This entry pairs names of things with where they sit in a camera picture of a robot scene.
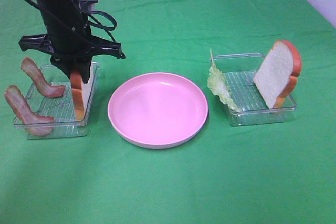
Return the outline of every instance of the bread slice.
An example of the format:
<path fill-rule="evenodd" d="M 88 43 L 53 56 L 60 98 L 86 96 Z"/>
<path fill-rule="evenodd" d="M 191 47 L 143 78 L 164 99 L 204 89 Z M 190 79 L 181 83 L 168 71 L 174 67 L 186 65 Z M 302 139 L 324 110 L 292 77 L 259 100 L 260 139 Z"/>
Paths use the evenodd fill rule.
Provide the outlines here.
<path fill-rule="evenodd" d="M 297 84 L 301 68 L 298 49 L 289 41 L 277 40 L 253 79 L 267 107 L 282 106 Z"/>
<path fill-rule="evenodd" d="M 70 83 L 72 91 L 73 106 L 75 108 L 76 120 L 81 121 L 85 117 L 85 112 L 88 106 L 89 97 L 93 82 L 93 65 L 90 67 L 90 79 L 88 83 L 83 83 L 79 71 L 75 68 L 70 74 Z"/>

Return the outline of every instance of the plastic food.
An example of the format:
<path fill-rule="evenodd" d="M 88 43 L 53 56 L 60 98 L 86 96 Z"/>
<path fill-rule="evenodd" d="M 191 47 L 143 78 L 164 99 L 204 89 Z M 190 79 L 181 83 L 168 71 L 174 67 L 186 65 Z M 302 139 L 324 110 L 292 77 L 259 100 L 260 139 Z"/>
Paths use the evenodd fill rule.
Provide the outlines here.
<path fill-rule="evenodd" d="M 219 96 L 220 101 L 223 104 L 227 104 L 228 107 L 234 111 L 240 111 L 234 100 L 230 96 L 230 87 L 227 85 L 227 81 L 223 73 L 216 67 L 213 53 L 211 50 L 211 67 L 209 69 L 208 88 L 214 95 Z"/>
<path fill-rule="evenodd" d="M 15 86 L 9 86 L 5 91 L 5 99 L 9 106 L 12 108 L 15 115 L 25 124 L 38 124 L 38 123 L 52 123 L 54 118 L 52 116 L 42 116 L 34 113 L 24 96 L 21 94 L 20 89 Z M 27 127 L 27 132 L 32 135 L 45 136 L 48 135 L 53 127 Z"/>
<path fill-rule="evenodd" d="M 301 68 L 298 49 L 289 41 L 277 40 L 253 79 L 267 107 L 282 107 L 298 82 Z"/>
<path fill-rule="evenodd" d="M 22 61 L 21 69 L 32 79 L 41 95 L 49 98 L 61 97 L 63 95 L 65 86 L 50 85 L 44 78 L 42 72 L 30 58 L 26 57 Z"/>
<path fill-rule="evenodd" d="M 91 64 L 90 67 L 90 79 L 88 83 L 83 83 L 82 77 L 77 69 L 74 69 L 71 72 L 70 75 L 71 92 L 77 121 L 81 121 L 85 117 L 85 112 L 88 106 L 93 79 L 94 79 L 93 64 Z"/>

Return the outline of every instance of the lettuce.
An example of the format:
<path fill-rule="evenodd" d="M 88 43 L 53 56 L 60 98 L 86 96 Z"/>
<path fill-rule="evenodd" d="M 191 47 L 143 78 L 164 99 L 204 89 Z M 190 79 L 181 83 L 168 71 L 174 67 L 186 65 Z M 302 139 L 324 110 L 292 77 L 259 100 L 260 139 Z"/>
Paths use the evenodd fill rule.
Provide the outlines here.
<path fill-rule="evenodd" d="M 230 109 L 241 111 L 230 96 L 230 86 L 227 84 L 224 74 L 216 67 L 212 50 L 210 52 L 212 64 L 209 69 L 208 88 L 214 95 L 219 96 L 220 101 L 227 104 Z"/>

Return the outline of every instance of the clear plastic tray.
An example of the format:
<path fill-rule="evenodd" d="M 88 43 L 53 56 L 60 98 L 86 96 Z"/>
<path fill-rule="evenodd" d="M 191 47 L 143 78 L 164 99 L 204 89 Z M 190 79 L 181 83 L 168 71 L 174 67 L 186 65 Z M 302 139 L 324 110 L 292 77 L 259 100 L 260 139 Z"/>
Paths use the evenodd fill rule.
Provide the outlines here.
<path fill-rule="evenodd" d="M 232 99 L 241 109 L 241 112 L 236 112 L 224 106 L 232 126 L 279 123 L 293 118 L 296 103 L 290 95 L 281 108 L 269 109 L 253 82 L 264 58 L 259 52 L 214 57 L 217 68 L 224 73 L 231 88 Z"/>
<path fill-rule="evenodd" d="M 25 96 L 32 111 L 39 115 L 50 115 L 54 117 L 54 123 L 36 123 L 24 124 L 17 117 L 14 118 L 13 125 L 17 129 L 22 129 L 27 134 L 28 139 L 43 139 L 43 138 L 64 138 L 85 136 L 89 132 L 88 118 L 92 104 L 93 94 L 97 87 L 99 64 L 93 62 L 93 82 L 89 101 L 86 109 L 86 114 L 83 120 L 76 121 L 74 103 L 72 102 L 72 93 L 70 80 L 67 76 L 53 65 L 43 65 L 42 71 L 47 82 L 52 85 L 65 85 L 64 95 L 59 98 L 46 98 L 41 95 L 34 83 L 30 86 L 27 95 Z M 27 133 L 25 128 L 32 127 L 52 127 L 52 132 L 46 136 L 35 136 Z"/>

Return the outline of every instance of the green surface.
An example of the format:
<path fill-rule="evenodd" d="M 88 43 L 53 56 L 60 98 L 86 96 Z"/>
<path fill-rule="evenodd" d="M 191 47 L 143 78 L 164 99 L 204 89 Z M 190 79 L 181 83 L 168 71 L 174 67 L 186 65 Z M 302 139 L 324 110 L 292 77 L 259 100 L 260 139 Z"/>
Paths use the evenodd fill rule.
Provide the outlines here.
<path fill-rule="evenodd" d="M 96 56 L 100 83 L 88 136 L 29 141 L 0 98 L 0 223 L 335 223 L 336 30 L 305 0 L 99 0 L 118 21 L 126 60 Z M 37 10 L 0 0 L 1 90 L 23 93 L 22 35 L 45 32 Z M 93 31 L 104 36 L 101 31 Z M 206 87 L 209 49 L 267 53 L 294 43 L 303 69 L 291 122 L 232 127 Z M 189 142 L 134 146 L 112 128 L 107 104 L 136 75 L 183 75 L 205 93 L 209 115 Z"/>

